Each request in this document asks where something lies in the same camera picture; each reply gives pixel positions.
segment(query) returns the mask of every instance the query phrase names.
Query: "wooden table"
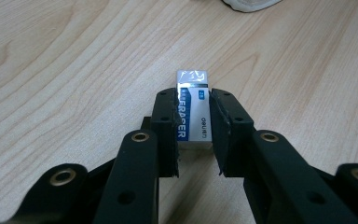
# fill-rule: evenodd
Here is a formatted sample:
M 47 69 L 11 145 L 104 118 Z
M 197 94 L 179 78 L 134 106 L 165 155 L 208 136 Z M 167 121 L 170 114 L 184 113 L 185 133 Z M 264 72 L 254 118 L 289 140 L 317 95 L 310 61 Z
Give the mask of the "wooden table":
M 0 221 L 49 168 L 114 158 L 178 69 L 204 69 L 257 129 L 333 174 L 358 162 L 358 1 L 0 0 Z M 182 151 L 160 181 L 160 223 L 254 222 L 240 179 Z

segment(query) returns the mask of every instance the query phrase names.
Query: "eraser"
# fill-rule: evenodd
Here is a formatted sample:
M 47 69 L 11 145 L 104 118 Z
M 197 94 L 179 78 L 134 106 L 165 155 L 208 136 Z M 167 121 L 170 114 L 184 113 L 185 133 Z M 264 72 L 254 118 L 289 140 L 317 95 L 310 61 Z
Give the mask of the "eraser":
M 208 73 L 198 70 L 177 72 L 179 98 L 178 142 L 212 142 Z

